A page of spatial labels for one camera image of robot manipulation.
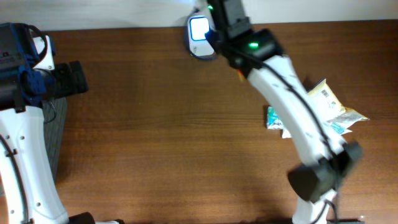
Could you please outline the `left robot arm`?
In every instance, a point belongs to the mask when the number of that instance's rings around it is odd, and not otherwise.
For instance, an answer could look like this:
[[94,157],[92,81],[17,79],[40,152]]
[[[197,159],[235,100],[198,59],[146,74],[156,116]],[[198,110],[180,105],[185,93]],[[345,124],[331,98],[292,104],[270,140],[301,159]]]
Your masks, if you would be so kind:
[[88,91],[79,61],[56,64],[54,44],[36,26],[1,24],[1,180],[9,223],[94,223],[70,216],[45,148],[43,104]]

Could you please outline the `cream snack bag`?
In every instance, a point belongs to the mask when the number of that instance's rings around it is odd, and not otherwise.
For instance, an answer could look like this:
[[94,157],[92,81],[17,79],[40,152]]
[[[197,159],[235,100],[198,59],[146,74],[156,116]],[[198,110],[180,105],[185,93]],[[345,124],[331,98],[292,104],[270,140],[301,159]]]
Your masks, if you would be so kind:
[[309,97],[314,102],[321,117],[338,133],[351,133],[349,127],[358,121],[368,121],[369,118],[352,108],[343,106],[331,88],[326,83],[326,78],[321,79],[309,92]]

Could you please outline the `orange spaghetti packet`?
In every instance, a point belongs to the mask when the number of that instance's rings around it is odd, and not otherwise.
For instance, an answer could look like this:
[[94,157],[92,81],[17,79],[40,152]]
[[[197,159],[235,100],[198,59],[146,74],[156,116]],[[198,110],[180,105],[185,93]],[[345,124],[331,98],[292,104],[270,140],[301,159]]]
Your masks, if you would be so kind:
[[245,78],[243,72],[240,71],[240,70],[237,70],[237,73],[238,73],[239,79],[240,79],[242,82],[245,81],[246,78]]

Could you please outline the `teal tissue pack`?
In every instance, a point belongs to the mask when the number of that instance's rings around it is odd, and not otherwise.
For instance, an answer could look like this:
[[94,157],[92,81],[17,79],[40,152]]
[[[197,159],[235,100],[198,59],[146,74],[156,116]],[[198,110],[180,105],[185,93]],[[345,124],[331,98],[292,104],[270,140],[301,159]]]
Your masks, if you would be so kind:
[[266,111],[266,127],[267,129],[283,129],[284,125],[280,118],[278,117],[275,109],[271,106],[267,108]]

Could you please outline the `white tube with tan cap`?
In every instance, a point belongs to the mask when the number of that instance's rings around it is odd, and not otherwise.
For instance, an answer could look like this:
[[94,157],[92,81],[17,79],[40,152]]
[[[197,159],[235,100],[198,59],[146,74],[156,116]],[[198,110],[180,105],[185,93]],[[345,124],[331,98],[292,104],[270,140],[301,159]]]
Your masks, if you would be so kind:
[[283,128],[283,130],[282,130],[282,139],[288,139],[288,138],[291,138],[291,137],[292,137],[292,135],[289,132],[289,130],[287,128]]

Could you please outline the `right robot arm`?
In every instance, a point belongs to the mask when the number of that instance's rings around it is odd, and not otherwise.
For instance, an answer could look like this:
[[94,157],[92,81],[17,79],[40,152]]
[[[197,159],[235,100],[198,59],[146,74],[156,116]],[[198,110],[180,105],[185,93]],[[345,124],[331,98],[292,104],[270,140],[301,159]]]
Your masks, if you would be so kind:
[[[363,155],[321,116],[290,57],[269,29],[254,29],[241,0],[207,0],[213,27],[205,37],[275,109],[301,160],[287,174],[298,196],[290,223],[342,223],[337,196]],[[334,217],[328,220],[328,212]]]

